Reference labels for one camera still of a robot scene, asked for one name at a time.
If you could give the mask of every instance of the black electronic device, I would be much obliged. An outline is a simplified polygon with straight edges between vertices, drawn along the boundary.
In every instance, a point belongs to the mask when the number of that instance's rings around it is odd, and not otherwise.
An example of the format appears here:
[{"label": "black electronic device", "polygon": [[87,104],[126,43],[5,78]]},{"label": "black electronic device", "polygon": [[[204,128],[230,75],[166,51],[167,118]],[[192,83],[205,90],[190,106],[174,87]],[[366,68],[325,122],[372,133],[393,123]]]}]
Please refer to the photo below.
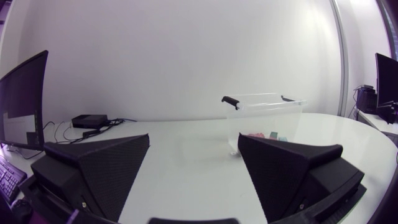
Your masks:
[{"label": "black electronic device", "polygon": [[364,194],[342,146],[240,135],[238,147],[269,223],[336,223]]},{"label": "black electronic device", "polygon": [[0,156],[0,192],[8,204],[11,204],[19,193],[18,185],[25,180],[26,173]]},{"label": "black electronic device", "polygon": [[364,113],[377,114],[377,94],[373,86],[364,85],[358,89],[356,106]]},{"label": "black electronic device", "polygon": [[117,222],[149,148],[149,136],[81,144],[45,144],[46,156],[20,189],[50,223],[65,223],[74,209]]},{"label": "black electronic device", "polygon": [[33,215],[33,209],[32,206],[30,206],[30,203],[22,199],[16,200],[12,203],[11,211],[18,223],[21,224],[28,224]]},{"label": "black electronic device", "polygon": [[398,62],[376,54],[377,63],[377,105],[398,102]]},{"label": "black electronic device", "polygon": [[107,220],[105,218],[101,218],[97,215],[82,212],[78,209],[75,209],[73,213],[70,215],[67,224],[118,224],[116,222],[112,222],[111,220]]},{"label": "black electronic device", "polygon": [[381,119],[387,122],[387,124],[393,124],[397,119],[398,103],[387,102],[377,107],[377,114]]},{"label": "black electronic device", "polygon": [[94,134],[99,134],[99,133],[101,133],[100,130],[86,131],[86,132],[83,133],[83,139],[86,139],[86,138],[88,138],[88,137],[90,137],[90,136],[92,136]]},{"label": "black electronic device", "polygon": [[42,94],[49,52],[43,51],[0,80],[0,142],[42,150]]},{"label": "black electronic device", "polygon": [[72,119],[74,128],[100,129],[106,125],[108,117],[106,115],[83,114]]},{"label": "black electronic device", "polygon": [[239,224],[235,218],[227,218],[222,220],[167,220],[163,218],[151,218],[148,224]]}]

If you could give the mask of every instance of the computer monitor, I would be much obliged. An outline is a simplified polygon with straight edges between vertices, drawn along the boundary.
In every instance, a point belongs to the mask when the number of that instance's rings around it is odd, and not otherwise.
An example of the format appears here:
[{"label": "computer monitor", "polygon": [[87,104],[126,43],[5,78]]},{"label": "computer monitor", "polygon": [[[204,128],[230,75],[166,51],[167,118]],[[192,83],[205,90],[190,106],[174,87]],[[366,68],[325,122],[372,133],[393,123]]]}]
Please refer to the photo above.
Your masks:
[{"label": "computer monitor", "polygon": [[398,102],[398,62],[376,53],[377,105]]},{"label": "computer monitor", "polygon": [[11,70],[0,80],[0,142],[43,150],[42,93],[48,51]]}]

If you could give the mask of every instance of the black box handle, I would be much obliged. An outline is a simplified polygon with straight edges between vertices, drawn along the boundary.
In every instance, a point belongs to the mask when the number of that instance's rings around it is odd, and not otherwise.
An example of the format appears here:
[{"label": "black box handle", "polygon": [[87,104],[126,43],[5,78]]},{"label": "black box handle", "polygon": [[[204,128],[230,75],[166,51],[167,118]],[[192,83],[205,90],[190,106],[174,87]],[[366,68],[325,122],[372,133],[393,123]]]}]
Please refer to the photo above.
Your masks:
[{"label": "black box handle", "polygon": [[286,98],[284,96],[280,96],[280,97],[282,98],[283,101],[286,101],[286,102],[294,102],[295,101],[295,100],[291,100],[289,98]]},{"label": "black box handle", "polygon": [[235,100],[234,98],[231,98],[229,96],[224,96],[223,99],[221,100],[221,102],[227,102],[229,104],[231,104],[232,106],[235,107],[236,110],[238,110],[238,100]]}]

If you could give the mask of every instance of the white desk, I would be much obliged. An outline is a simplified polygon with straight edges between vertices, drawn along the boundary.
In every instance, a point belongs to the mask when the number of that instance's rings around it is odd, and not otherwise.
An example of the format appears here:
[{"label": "white desk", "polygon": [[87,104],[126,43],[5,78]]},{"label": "white desk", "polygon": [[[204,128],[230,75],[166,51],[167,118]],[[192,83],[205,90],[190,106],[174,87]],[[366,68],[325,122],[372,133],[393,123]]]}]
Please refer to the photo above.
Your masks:
[{"label": "white desk", "polygon": [[[59,141],[67,127],[66,124],[58,130]],[[78,138],[83,131],[86,130],[68,130],[66,136]],[[226,120],[124,123],[88,139],[99,141],[149,133],[150,148],[119,222],[146,223],[151,217],[235,217],[241,223],[266,223],[243,160],[229,154],[226,132]],[[394,174],[395,145],[363,123],[325,114],[303,114],[295,141],[343,145],[343,157],[365,173],[362,184],[368,189],[343,223],[366,223]],[[6,155],[13,159],[17,156]],[[15,162],[31,174],[26,170],[30,161]]]},{"label": "white desk", "polygon": [[378,115],[367,114],[359,111],[359,115],[364,119],[370,126],[376,128],[387,136],[398,137],[398,124],[387,124],[386,121],[381,119]]}]

